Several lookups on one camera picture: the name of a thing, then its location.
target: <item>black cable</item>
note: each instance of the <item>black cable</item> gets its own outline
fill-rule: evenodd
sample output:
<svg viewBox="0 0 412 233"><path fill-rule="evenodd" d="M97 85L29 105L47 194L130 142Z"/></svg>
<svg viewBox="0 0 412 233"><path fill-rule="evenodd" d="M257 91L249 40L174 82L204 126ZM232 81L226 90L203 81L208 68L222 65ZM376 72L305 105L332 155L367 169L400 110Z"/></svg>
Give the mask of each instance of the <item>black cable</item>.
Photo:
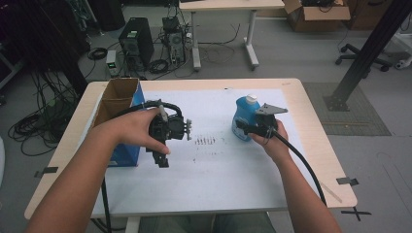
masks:
<svg viewBox="0 0 412 233"><path fill-rule="evenodd" d="M87 77L91 74L91 72L93 72L94 67L96 67L96 60L93 60L93 66L91 67L90 71L88 72L87 75L85 75L85 79L87 79Z"/></svg>
<svg viewBox="0 0 412 233"><path fill-rule="evenodd" d="M120 42L112 43L110 46L108 46L108 47L106 48L106 50L109 50L109 48L111 48L111 47L113 47L113 46L115 46L115 45L119 45L119 44L120 44Z"/></svg>
<svg viewBox="0 0 412 233"><path fill-rule="evenodd" d="M237 34L239 33L239 29L240 29L240 23L237 26L237 30L236 33L234 35L234 37L226 42L198 42L197 44L215 44L215 45L225 45L228 44L230 42L233 42L234 40L236 40L237 38Z"/></svg>
<svg viewBox="0 0 412 233"><path fill-rule="evenodd" d="M169 70L168 72L166 72L166 73L164 73L164 74L162 74L162 75L160 75L160 76L157 76L156 78L152 79L152 81L158 80L158 79L160 79L161 77L163 77L163 76L165 76L165 75L168 75L168 74L172 73L173 71L175 71L175 70L179 69L179 68L180 68L180 67L182 67L183 65L184 65L184 64L182 64L182 65L180 65L180 66L176 67L176 68L175 68L175 69L173 69L173 70Z"/></svg>
<svg viewBox="0 0 412 233"><path fill-rule="evenodd" d="M345 36L342 38L342 40L340 40L340 42L337 44L337 50L339 52L339 55L342 54L340 51L339 46L342 44L343 41L345 41L346 37L348 36L348 32L349 32L349 28L346 28L346 33Z"/></svg>
<svg viewBox="0 0 412 233"><path fill-rule="evenodd" d="M310 175L313 178L313 181L315 183L316 188L318 189L319 192L319 196L322 200L322 202L324 202L324 204L327 206L326 204L326 199L325 199L325 195L324 192L322 191L321 185L319 184L319 180L316 177L315 173L313 172L312 168L310 167L309 163L306 161L305 157L303 157L303 155L299 152L299 150L297 150L291 143L288 142L288 140L286 140L284 137L282 137L282 135L280 135L276 130L272 130L272 133L282 142L284 143L286 146L288 146L288 148L290 148L294 154L296 154L296 156L303 162L303 164L305 165L306 169L309 171Z"/></svg>
<svg viewBox="0 0 412 233"><path fill-rule="evenodd" d="M90 60L101 60L107 55L107 50L104 48L94 48L87 53L87 58Z"/></svg>
<svg viewBox="0 0 412 233"><path fill-rule="evenodd" d="M103 233L107 233L107 228L104 228L102 225L100 225L100 223L96 219L92 218L91 222L93 222L94 225L97 226L97 228L99 228L99 230L101 230Z"/></svg>
<svg viewBox="0 0 412 233"><path fill-rule="evenodd" d="M118 112L117 114L115 114L115 116L113 118L120 117L120 116L129 114L129 113L133 113L133 112L136 112L136 111L139 111L139 110L142 110L142 109L156 108L159 105L162 105L164 108L174 110L176 112L177 116L182 117L182 110L176 105L161 102L161 101L147 101L146 103L135 105L135 106L132 106L128 109L122 110L122 111Z"/></svg>
<svg viewBox="0 0 412 233"><path fill-rule="evenodd" d="M332 8L333 8L332 5L330 5L330 6L325 6L325 7L319 7L319 11L321 11L321 12L323 12L323 13L328 13L330 10L332 10Z"/></svg>
<svg viewBox="0 0 412 233"><path fill-rule="evenodd" d="M106 217L106 224L107 224L107 232L112 233L112 222L110 221L109 202L107 200L107 189L106 189L106 179L105 178L103 178L101 187L102 187L104 214Z"/></svg>
<svg viewBox="0 0 412 233"><path fill-rule="evenodd" d="M98 218L97 221L98 221L103 227L107 228L106 223L104 223L102 219ZM122 231L122 230L125 230L125 229L126 229L125 227L119 227L119 228L112 227L112 230L113 230L113 231Z"/></svg>
<svg viewBox="0 0 412 233"><path fill-rule="evenodd" d="M164 59L152 61L149 64L149 72L152 74L161 74L169 70L169 63Z"/></svg>
<svg viewBox="0 0 412 233"><path fill-rule="evenodd" d="M31 74L38 91L37 104L39 109L9 128L9 137L17 142L21 142L20 149L24 155L38 156L54 150L76 108L77 102L74 97L76 93L74 93L73 89L62 83L56 73L54 75L57 78L56 82L53 82L48 74ZM46 101L46 96L43 93L48 87L54 93L53 99L49 102ZM48 107L54 105L51 104L52 102L58 102L58 109L48 111ZM43 139L44 145L49 149L39 153L26 152L24 149L25 144L31 138L37 136Z"/></svg>

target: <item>desk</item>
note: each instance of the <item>desk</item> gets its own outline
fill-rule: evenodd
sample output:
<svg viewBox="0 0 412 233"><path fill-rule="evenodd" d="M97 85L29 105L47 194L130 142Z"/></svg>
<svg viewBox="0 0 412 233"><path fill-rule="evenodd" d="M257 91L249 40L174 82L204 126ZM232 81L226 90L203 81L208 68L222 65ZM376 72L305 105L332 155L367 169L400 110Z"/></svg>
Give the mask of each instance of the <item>desk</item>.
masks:
<svg viewBox="0 0 412 233"><path fill-rule="evenodd" d="M63 137L58 145L49 167L58 167L56 173L48 173L42 177L42 180L39 183L26 211L25 217L31 218L34 210L36 209L37 205L39 204L40 200L44 197L52 183L55 181L57 176L60 172L64 169L70 159L73 157L76 148L78 146L79 140L84 132L84 128L87 125L87 121L90 115L93 112L93 109L98 101L98 96L103 92L106 82L96 82L90 83L86 89L86 92L74 113ZM314 172L317 174L318 179L321 183L321 187L324 190L325 197L327 204L330 208L344 208L344 207L353 207L357 204L357 198L350 187L349 184L338 184L336 181L337 178L344 178L345 173L342 170L342 167L337 160L336 154L333 151L333 148L328 141L328 138L325 134L324 129L319 122L319 119L309 101L309 98L306 95L306 92L301 84L301 82L297 79L244 79L244 80L186 80L186 81L142 81L141 82L142 89L145 91L169 91L169 90L181 90L181 91L189 91L189 90L222 90L225 88L233 88L233 89L280 89L283 92L283 95L288 102L288 108L290 114L292 116L292 120L294 122L294 127L296 128L301 145L304 149L306 158L308 162L311 164ZM196 122L193 122L193 128L196 127ZM176 158L179 157L179 154L172 154L170 156L175 155L175 157L169 157L169 163L171 164L171 168L177 165L175 162ZM141 164L142 167L137 168L128 168L128 171L131 170L138 170L139 168L143 168L144 164ZM121 168L112 168L108 169L112 172L116 169ZM160 171L159 168L155 168L153 174ZM267 176L265 178L267 181L272 179L272 177ZM109 188L109 181L108 182L108 195L109 195L109 202L111 201L111 190ZM144 190L144 187L138 187L139 190ZM182 192L182 197L188 197L188 187L181 187L176 188L175 192ZM130 198L133 194L129 193L128 195L125 194L126 198ZM164 199L159 200L161 203L173 203L167 199L168 194L164 194ZM161 214L161 205L156 206L156 211L145 211L145 212L118 212L118 208L120 206L127 206L128 203L122 203L122 200L117 200L115 204L110 204L112 216L149 216L149 215L160 215ZM143 197L140 197L139 200L142 202L153 202L154 200L151 199L151 196L147 196L146 200ZM203 202L214 202L214 198L210 198L209 200L203 199ZM93 217L102 217L104 216L103 209L101 208L101 202L98 200L95 206L95 210L93 210ZM199 213L212 213L212 212L241 212L241 211L277 211L277 210L284 210L286 206L285 200L281 200L278 203L270 203L267 206L260 206L250 209L242 209L242 205L239 204L236 207L231 209L210 209L204 210L199 208L203 208L204 205L196 205L193 204L192 206L178 206L173 207L176 208L174 212L170 212L170 209L164 208L164 210L168 210L167 214L199 214Z"/></svg>
<svg viewBox="0 0 412 233"><path fill-rule="evenodd" d="M199 15L209 14L210 12L218 12L218 14L220 15L225 15L225 18L221 19L218 23L227 23L228 18L234 17L239 12L250 12L248 37L245 38L245 46L252 63L252 70L255 70L255 68L258 67L258 58L252 46L252 37L254 34L257 10L279 9L283 8L284 6L285 5L282 0L204 0L180 3L180 9L183 12L191 12L191 28L193 39L192 57L194 70L199 71L201 68L199 46L196 33L196 23ZM206 15L206 19L212 20L216 16L216 14L209 17L207 16L208 15Z"/></svg>

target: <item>chair wheel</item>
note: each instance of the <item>chair wheel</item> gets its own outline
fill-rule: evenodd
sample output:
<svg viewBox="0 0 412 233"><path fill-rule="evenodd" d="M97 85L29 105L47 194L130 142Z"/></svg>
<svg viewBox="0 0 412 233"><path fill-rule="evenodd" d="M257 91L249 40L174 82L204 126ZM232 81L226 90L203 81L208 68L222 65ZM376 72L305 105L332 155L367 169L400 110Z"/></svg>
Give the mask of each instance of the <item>chair wheel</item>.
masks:
<svg viewBox="0 0 412 233"><path fill-rule="evenodd" d="M389 71L389 66L382 66L382 67L381 67L381 71L382 71L382 72L387 72L387 71Z"/></svg>

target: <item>wooden table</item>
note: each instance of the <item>wooden table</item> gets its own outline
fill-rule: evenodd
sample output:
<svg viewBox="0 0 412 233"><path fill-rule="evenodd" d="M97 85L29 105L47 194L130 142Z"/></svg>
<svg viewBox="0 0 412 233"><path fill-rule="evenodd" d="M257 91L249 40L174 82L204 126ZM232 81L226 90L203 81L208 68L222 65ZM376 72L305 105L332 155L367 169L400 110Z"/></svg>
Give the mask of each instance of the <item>wooden table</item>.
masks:
<svg viewBox="0 0 412 233"><path fill-rule="evenodd" d="M183 12L191 12L191 30L192 30L192 56L193 56L193 68L195 71L199 71L201 68L199 46L196 27L199 21L213 21L218 24L231 23L231 21L243 15L242 12L249 12L246 15L249 23L248 36L245 38L245 46L248 52L248 56L252 63L252 70L258 67L258 58L255 50L252 46L252 37L255 28L255 18L257 10L268 9L280 9L285 5L282 0L204 0L180 3L180 9Z"/></svg>
<svg viewBox="0 0 412 233"><path fill-rule="evenodd" d="M34 210L41 199L56 180L58 175L73 157L79 145L79 140L84 133L87 122L93 113L93 109L98 101L98 96L103 92L106 82L90 83L86 92L74 113L62 139L59 143L48 167L58 167L56 173L46 173L42 177L26 211L25 217L31 218ZM336 179L345 178L345 173L330 145L330 142L322 128L319 119L306 95L306 92L297 79L244 79L244 80L186 80L186 81L142 81L142 89L145 91L170 91L170 90L217 90L225 88L233 89L280 89L289 106L294 126L298 132L301 145L303 146L306 158L317 174L321 187L325 193L329 208L353 207L357 204L357 198L349 184L339 184ZM286 205L267 206L261 208L263 211L284 210ZM153 213L116 213L112 216L143 216L145 214L159 214L160 211ZM199 210L177 211L176 213L202 213ZM93 217L101 217L103 212L95 213Z"/></svg>

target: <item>blue spray bottle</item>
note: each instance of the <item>blue spray bottle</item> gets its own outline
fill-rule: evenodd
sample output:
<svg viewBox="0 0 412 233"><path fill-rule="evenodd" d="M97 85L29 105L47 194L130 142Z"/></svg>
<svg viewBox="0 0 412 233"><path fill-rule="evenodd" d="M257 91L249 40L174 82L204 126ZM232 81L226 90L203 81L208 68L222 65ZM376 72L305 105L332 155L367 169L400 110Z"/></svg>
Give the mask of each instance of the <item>blue spray bottle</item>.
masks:
<svg viewBox="0 0 412 233"><path fill-rule="evenodd" d="M236 126L235 120L242 120L249 125L256 125L255 111L260 108L258 98L254 94L240 97L236 100L237 110L233 117L232 131L241 140L248 142L251 138Z"/></svg>

